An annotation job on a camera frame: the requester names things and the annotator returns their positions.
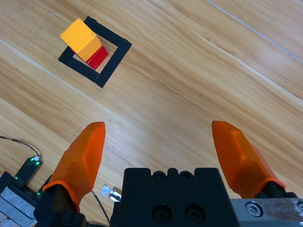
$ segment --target cable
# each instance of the cable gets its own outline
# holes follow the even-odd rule
[[[22,140],[13,139],[13,138],[9,138],[9,137],[6,137],[6,136],[0,136],[0,139],[11,140],[11,141],[23,144],[23,145],[31,148],[37,154],[37,156],[40,157],[39,153],[32,146],[30,146],[28,143],[25,143]]]
[[[96,200],[98,201],[98,203],[99,203],[99,205],[100,205],[100,207],[101,207],[101,209],[102,209],[102,211],[103,211],[103,213],[104,213],[104,215],[105,215],[105,217],[106,217],[106,219],[107,219],[107,221],[108,221],[108,223],[109,223],[109,225],[110,225],[110,221],[109,221],[108,215],[107,215],[107,213],[106,213],[104,207],[102,206],[102,204],[101,204],[101,202],[100,202],[98,196],[94,193],[94,191],[91,191],[91,193],[93,193],[93,195],[95,196]]]

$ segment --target yellow block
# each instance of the yellow block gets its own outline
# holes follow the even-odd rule
[[[97,35],[81,19],[75,20],[60,37],[84,61],[102,46]]]

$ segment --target wood grain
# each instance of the wood grain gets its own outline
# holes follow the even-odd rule
[[[213,0],[213,2],[303,61],[301,0]]]
[[[303,196],[302,64],[207,2],[3,0],[1,5],[0,134],[42,151],[45,163],[31,183],[34,189],[90,122],[107,127],[94,188],[99,194],[105,184],[121,187],[127,167],[220,168],[211,122],[225,120],[244,131],[288,190]],[[203,17],[190,19],[197,8]],[[65,49],[60,33],[87,15],[133,43],[104,89],[57,60]],[[14,174],[29,152],[0,141],[0,171]],[[101,200],[110,214],[113,203]],[[81,212],[89,221],[106,222],[92,195],[83,199]]]

